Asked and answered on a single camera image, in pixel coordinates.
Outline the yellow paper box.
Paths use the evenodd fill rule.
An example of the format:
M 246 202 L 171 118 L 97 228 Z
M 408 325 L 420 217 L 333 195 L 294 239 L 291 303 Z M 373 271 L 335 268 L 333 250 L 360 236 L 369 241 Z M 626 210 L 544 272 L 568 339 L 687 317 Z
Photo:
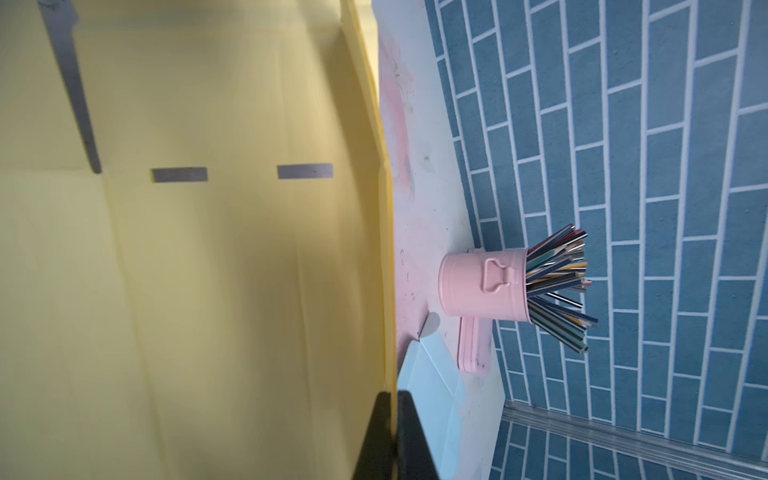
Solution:
M 396 386 L 368 1 L 1 5 L 1 475 L 350 479 Z

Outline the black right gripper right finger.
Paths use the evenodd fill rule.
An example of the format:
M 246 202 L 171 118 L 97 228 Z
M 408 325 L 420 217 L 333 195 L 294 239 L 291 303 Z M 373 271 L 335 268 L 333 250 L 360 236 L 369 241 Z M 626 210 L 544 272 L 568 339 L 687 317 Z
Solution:
M 397 478 L 439 480 L 429 445 L 410 392 L 397 392 Z

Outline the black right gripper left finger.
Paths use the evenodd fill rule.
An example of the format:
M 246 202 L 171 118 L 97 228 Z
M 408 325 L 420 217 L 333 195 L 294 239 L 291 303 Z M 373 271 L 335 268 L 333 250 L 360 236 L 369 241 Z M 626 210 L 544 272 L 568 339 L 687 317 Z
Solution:
M 353 480 L 391 480 L 395 443 L 391 430 L 391 393 L 375 399 L 363 443 L 352 475 Z

